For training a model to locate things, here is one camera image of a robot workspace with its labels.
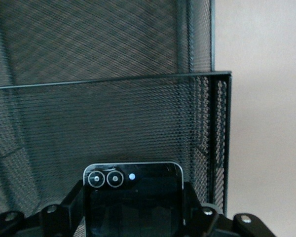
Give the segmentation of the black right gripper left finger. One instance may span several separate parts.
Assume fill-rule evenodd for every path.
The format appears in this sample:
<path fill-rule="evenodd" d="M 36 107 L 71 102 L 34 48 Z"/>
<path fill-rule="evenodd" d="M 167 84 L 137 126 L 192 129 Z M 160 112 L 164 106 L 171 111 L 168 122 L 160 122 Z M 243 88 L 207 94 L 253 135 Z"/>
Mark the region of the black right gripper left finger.
<path fill-rule="evenodd" d="M 72 237 L 84 217 L 84 186 L 79 180 L 60 204 L 26 217 L 21 211 L 0 214 L 0 237 Z"/>

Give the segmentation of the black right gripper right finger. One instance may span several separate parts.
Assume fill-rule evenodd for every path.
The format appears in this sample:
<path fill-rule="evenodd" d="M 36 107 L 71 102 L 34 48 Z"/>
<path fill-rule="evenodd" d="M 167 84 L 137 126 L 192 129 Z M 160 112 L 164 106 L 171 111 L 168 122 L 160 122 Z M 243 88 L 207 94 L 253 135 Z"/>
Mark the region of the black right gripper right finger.
<path fill-rule="evenodd" d="M 239 213 L 228 219 L 213 204 L 201 204 L 193 186 L 184 183 L 184 215 L 181 237 L 274 237 L 257 216 Z"/>

